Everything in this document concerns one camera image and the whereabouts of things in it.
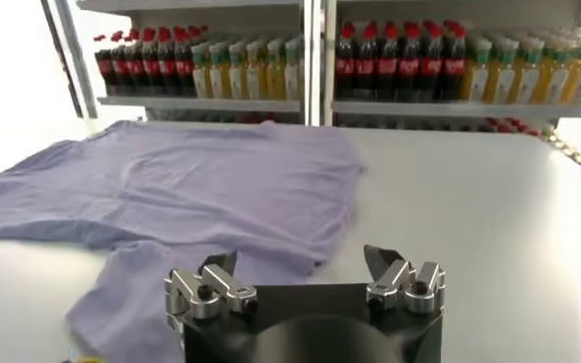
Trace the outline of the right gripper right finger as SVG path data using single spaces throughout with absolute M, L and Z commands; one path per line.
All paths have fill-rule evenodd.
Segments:
M 381 314 L 404 308 L 415 315 L 445 311 L 446 273 L 439 263 L 425 261 L 415 268 L 395 250 L 363 248 L 373 281 L 366 286 L 366 304 Z

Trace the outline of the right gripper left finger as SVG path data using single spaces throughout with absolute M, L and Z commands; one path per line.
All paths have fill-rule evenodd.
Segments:
M 211 320 L 222 306 L 230 313 L 254 314 L 257 291 L 235 278 L 237 260 L 233 251 L 208 256 L 195 272 L 173 268 L 164 280 L 167 314 L 174 319 L 189 314 L 196 320 Z

